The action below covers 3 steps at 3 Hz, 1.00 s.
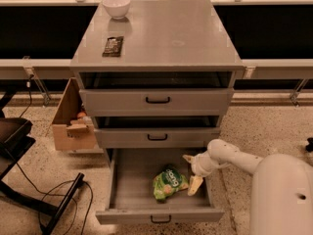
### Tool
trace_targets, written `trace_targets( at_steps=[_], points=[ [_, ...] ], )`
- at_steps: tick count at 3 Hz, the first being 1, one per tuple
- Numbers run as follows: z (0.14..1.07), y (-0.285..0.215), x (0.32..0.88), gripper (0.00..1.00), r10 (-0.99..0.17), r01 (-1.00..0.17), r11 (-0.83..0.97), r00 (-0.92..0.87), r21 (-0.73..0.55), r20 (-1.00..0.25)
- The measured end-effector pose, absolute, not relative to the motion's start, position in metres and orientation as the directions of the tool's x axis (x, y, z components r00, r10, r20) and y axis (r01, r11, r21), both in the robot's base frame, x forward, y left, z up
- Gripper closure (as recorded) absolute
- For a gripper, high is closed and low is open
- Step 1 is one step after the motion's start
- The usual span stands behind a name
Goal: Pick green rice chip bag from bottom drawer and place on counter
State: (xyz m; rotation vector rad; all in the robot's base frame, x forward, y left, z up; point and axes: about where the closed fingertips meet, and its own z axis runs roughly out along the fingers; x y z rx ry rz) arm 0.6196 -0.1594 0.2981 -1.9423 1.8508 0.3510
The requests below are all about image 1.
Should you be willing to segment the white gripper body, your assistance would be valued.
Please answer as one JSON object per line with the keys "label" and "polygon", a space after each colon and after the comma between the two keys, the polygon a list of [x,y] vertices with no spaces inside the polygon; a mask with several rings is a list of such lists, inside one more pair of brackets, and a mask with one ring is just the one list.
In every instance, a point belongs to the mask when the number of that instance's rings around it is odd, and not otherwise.
{"label": "white gripper body", "polygon": [[211,158],[208,152],[200,153],[192,158],[191,169],[194,175],[207,177],[219,168],[219,163]]}

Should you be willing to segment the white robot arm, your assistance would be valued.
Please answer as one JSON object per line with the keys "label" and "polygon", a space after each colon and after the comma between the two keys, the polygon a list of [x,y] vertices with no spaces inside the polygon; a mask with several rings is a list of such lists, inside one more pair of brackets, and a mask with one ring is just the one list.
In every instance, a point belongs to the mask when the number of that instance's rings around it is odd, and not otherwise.
{"label": "white robot arm", "polygon": [[186,155],[193,196],[214,170],[234,165],[252,176],[249,235],[313,235],[313,166],[287,154],[265,158],[221,139],[203,153]]}

